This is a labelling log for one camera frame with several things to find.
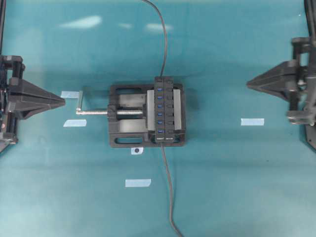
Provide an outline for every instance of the teal mat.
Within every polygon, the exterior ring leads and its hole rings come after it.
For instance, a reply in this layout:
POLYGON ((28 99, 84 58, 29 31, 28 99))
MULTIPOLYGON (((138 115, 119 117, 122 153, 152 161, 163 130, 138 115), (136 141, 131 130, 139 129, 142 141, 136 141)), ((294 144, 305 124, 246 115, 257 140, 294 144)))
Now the teal mat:
MULTIPOLYGON (((3 53, 24 79, 53 92, 84 90, 104 108, 113 83, 151 83, 163 36, 140 0, 8 0, 3 53)), ((316 155, 288 104, 246 88, 291 58, 308 35, 302 0, 156 0, 168 28, 165 75, 184 84, 187 143, 166 148, 174 220, 188 237, 310 237, 316 232, 316 155), (264 126, 241 126, 263 118, 264 126)), ((21 121, 0 158, 0 236, 172 237, 160 149, 109 146, 106 117, 76 100, 21 121), (67 119, 86 119, 68 127, 67 119), (125 188, 126 179, 152 179, 125 188)))

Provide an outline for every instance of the black vise base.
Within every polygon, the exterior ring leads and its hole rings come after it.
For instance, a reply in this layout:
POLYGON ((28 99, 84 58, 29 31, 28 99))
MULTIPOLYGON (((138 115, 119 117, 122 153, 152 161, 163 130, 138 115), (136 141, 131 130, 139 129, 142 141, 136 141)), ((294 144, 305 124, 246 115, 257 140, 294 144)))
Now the black vise base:
MULTIPOLYGON (((181 84, 173 84, 173 89, 180 90, 181 94, 181 129, 174 130, 173 141, 162 141, 166 147, 180 147, 185 143, 185 94, 181 84)), ((159 147, 157 141, 157 129, 148 130, 147 95, 148 91, 154 91, 154 84, 122 84, 112 85, 108 105, 108 131, 110 146, 114 148, 131 147, 159 147), (142 115, 117 115, 117 110, 142 110, 142 115)))

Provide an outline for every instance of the power cord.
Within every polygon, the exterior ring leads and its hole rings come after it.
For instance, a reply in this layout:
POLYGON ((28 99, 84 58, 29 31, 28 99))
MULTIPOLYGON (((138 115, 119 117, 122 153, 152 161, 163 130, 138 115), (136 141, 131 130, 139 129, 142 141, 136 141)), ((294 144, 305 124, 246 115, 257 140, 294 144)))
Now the power cord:
MULTIPOLYGON (((161 25, 162 25, 162 29, 163 29, 163 35, 164 35, 164 54, 163 54, 163 62, 162 62, 161 72, 160 72, 160 77, 162 77, 164 66, 166 64, 167 48, 168 48, 168 39, 167 39, 166 26, 164 24, 164 20, 162 18, 162 15, 161 15, 159 9, 152 2, 150 2, 148 0, 141 0, 141 1, 143 1, 145 3, 148 3, 150 6, 152 6, 156 10, 156 12, 158 13, 159 18, 161 20, 161 25)), ((167 159, 166 159, 166 154, 164 152, 163 143, 161 143, 161 152, 162 152, 163 162, 164 162, 164 165, 166 167, 166 173, 167 173, 167 178, 168 178, 168 183, 169 183, 169 196, 170 196, 169 221, 170 221, 170 224, 173 227, 174 231, 176 232, 176 234, 179 237, 183 237, 183 235, 181 234, 181 232, 179 231, 179 229, 176 227, 176 225, 173 222, 173 189, 172 189, 172 181, 171 181, 171 176, 170 176, 170 172, 169 172, 169 168, 168 168, 168 162, 167 162, 167 159)))
POLYGON ((159 9, 152 2, 150 2, 148 0, 141 0, 141 1, 148 3, 150 6, 152 6, 156 10, 156 12, 158 13, 159 18, 161 20, 161 25, 162 25, 162 29, 163 29, 163 36, 164 36, 164 54, 163 54, 163 62, 162 62, 161 72, 160 72, 160 77, 162 77, 164 66, 166 65, 167 48, 168 48, 168 38, 167 38, 166 26, 164 24, 164 20, 162 18, 162 15, 161 15, 159 9))
POLYGON ((170 196, 170 203, 169 203, 169 221, 171 226, 173 227, 174 231, 177 233, 179 237, 183 237, 179 229, 176 227, 176 225, 173 222, 173 189, 172 189, 172 181, 170 177, 170 172, 168 168, 168 163, 166 159, 166 154, 164 152, 164 147, 163 144, 161 143, 161 151, 162 151, 162 157, 163 157, 163 162, 166 167, 166 173, 167 173, 167 178, 168 178, 168 183, 169 183, 169 196, 170 196))

